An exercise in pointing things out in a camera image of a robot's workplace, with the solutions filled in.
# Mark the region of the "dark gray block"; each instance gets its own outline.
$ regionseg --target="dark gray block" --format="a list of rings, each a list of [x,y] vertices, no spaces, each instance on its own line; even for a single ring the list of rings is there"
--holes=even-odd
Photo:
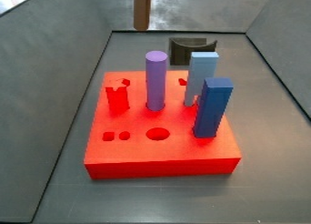
[[[110,34],[94,0],[0,18],[0,221],[33,220]]]
[[[248,36],[311,117],[311,0],[272,0]]]
[[[189,66],[193,52],[215,52],[218,40],[207,44],[206,38],[171,38],[170,64]]]

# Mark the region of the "circular hole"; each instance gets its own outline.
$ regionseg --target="circular hole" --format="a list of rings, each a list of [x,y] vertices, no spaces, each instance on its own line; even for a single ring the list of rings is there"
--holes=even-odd
[[[146,136],[151,140],[165,140],[170,137],[170,131],[162,127],[155,127],[147,131]]]
[[[105,132],[102,135],[103,141],[113,141],[115,140],[115,132]]]
[[[119,134],[119,138],[122,140],[129,140],[131,138],[131,134],[127,131],[125,131]]]

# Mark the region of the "small hole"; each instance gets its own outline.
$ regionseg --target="small hole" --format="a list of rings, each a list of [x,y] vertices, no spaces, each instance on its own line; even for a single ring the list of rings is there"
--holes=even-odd
[[[187,81],[183,78],[179,79],[179,83],[181,86],[187,86]]]
[[[115,132],[105,132],[102,135],[103,141],[113,141],[115,140]]]
[[[119,134],[119,138],[122,140],[129,140],[131,138],[131,134],[127,131],[125,131]]]
[[[170,132],[162,127],[155,127],[147,131],[146,136],[153,140],[165,140],[170,137]]]
[[[122,81],[122,84],[129,87],[131,85],[131,81],[125,78],[123,81]]]

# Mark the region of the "blue rectangular block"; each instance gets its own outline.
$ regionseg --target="blue rectangular block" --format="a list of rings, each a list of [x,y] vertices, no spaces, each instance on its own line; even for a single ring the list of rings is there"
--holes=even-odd
[[[194,126],[195,137],[217,137],[233,89],[234,84],[227,77],[209,77],[205,79]]]

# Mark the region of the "gray wall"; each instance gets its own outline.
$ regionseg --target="gray wall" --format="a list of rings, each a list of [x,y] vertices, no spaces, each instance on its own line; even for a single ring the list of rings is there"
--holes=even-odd
[[[114,30],[134,30],[133,0],[98,0]],[[246,32],[269,0],[153,0],[150,30]]]
[[[0,18],[0,221],[31,221],[111,30],[95,0]]]
[[[311,0],[272,0],[248,32],[311,117]]]

